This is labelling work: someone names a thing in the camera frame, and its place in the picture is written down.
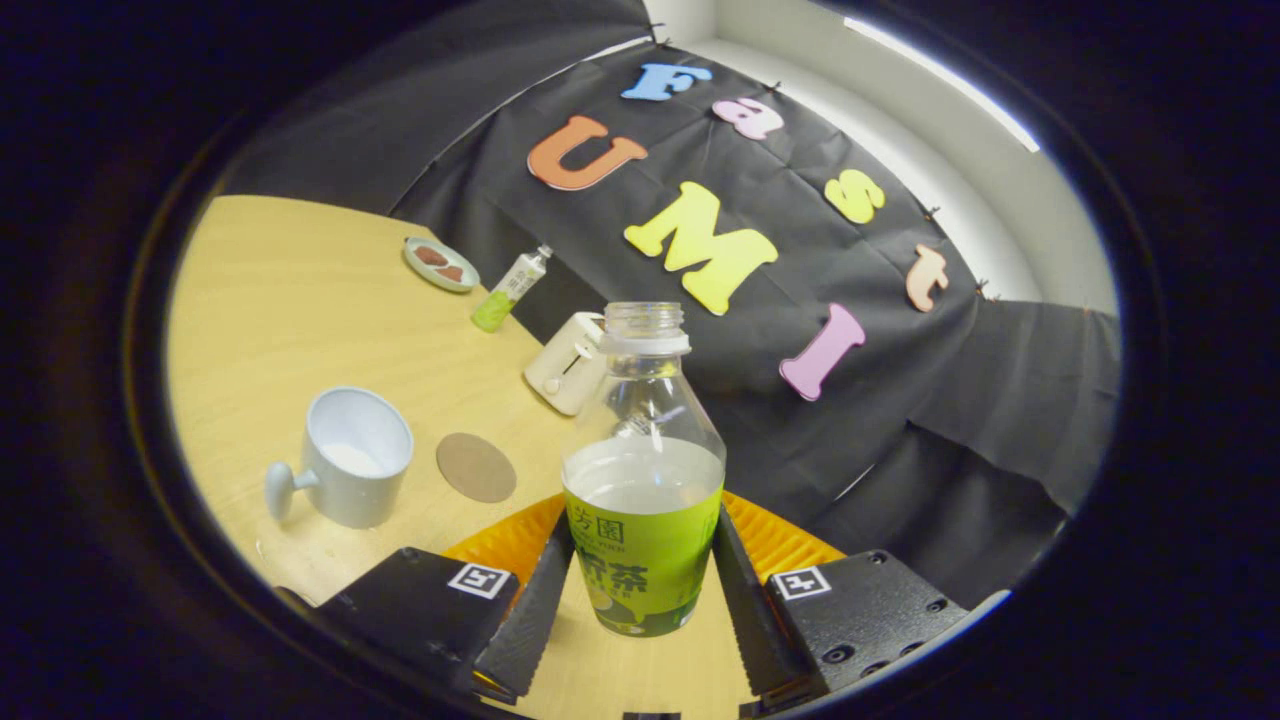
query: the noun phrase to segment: round table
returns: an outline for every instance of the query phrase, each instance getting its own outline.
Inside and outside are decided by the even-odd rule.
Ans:
[[[411,236],[439,240],[381,215],[221,196],[193,229],[179,270],[166,380],[196,491],[264,583],[315,605],[399,547],[443,552],[561,492],[558,448],[572,420],[521,377],[541,346],[515,318],[493,334],[475,328],[470,314],[484,288],[456,295],[424,281],[402,256]],[[278,460],[297,469],[307,406],[334,386],[381,395],[413,432],[396,510],[383,525],[356,530],[300,496],[276,523],[264,473]],[[435,446],[457,432],[507,455],[517,474],[511,497],[483,503],[449,487]],[[532,688],[513,710],[591,720],[626,711],[736,717],[754,696],[714,559],[703,587],[681,630],[623,638],[596,623],[575,557]]]

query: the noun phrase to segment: white toaster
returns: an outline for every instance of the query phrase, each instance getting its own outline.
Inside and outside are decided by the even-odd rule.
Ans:
[[[573,313],[525,368],[525,382],[564,415],[577,415],[604,379],[604,315]]]

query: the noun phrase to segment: plastic bottle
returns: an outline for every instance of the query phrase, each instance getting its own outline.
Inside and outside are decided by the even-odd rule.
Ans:
[[[678,302],[611,302],[608,373],[564,446],[570,529],[600,623],[681,628],[701,589],[724,486],[724,441],[681,370]]]
[[[552,249],[539,245],[538,250],[516,258],[516,263],[494,286],[489,297],[471,314],[471,322],[475,327],[486,333],[497,332],[498,325],[507,319],[516,302],[520,302],[529,288],[547,274],[547,259],[550,256]]]

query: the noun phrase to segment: green bottle label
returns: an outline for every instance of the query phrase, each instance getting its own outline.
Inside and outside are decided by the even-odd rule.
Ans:
[[[586,592],[605,628],[653,637],[685,624],[698,603],[722,488],[691,507],[652,515],[605,510],[564,489]]]
[[[471,322],[484,332],[492,333],[498,329],[503,319],[511,314],[516,301],[507,297],[503,291],[495,291],[484,299],[484,302],[471,314]]]

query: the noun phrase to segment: foam letter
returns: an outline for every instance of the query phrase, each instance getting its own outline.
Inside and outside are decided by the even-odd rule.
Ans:
[[[687,68],[685,65],[663,65],[662,63],[645,63],[644,74],[640,82],[631,90],[622,92],[623,97],[631,100],[671,100],[667,88],[684,92],[694,86],[696,79],[712,79],[712,72],[704,68]]]
[[[876,208],[884,206],[884,191],[861,170],[845,170],[840,179],[827,181],[827,200],[851,222],[869,223]]]
[[[607,137],[609,128],[582,115],[573,115],[561,129],[529,151],[529,172],[556,190],[582,190],[600,182],[604,176],[622,167],[627,160],[640,160],[649,151],[627,137],[614,137],[608,152],[580,169],[567,170],[561,165],[566,152],[591,137]]]
[[[933,310],[933,300],[929,297],[933,284],[937,283],[942,290],[947,288],[947,275],[942,272],[942,268],[947,266],[947,260],[936,250],[923,245],[915,246],[915,254],[920,259],[906,273],[906,296],[911,299],[916,310],[928,313]]]
[[[716,315],[728,311],[728,296],[756,268],[778,259],[767,237],[753,229],[716,232],[719,197],[696,182],[680,183],[680,197],[643,225],[631,225],[622,237],[650,258],[662,254],[667,236],[676,233],[663,268],[680,270],[710,260],[699,270],[685,273],[681,284]]]
[[[721,100],[712,105],[712,113],[727,122],[733,123],[733,129],[751,140],[764,140],[769,131],[782,127],[782,115],[778,115],[768,105],[739,97],[735,100]]]
[[[835,302],[827,309],[831,311],[831,319],[809,341],[809,347],[805,347],[799,357],[778,364],[782,378],[809,402],[822,395],[822,380],[849,348],[867,342],[867,333],[849,310]]]

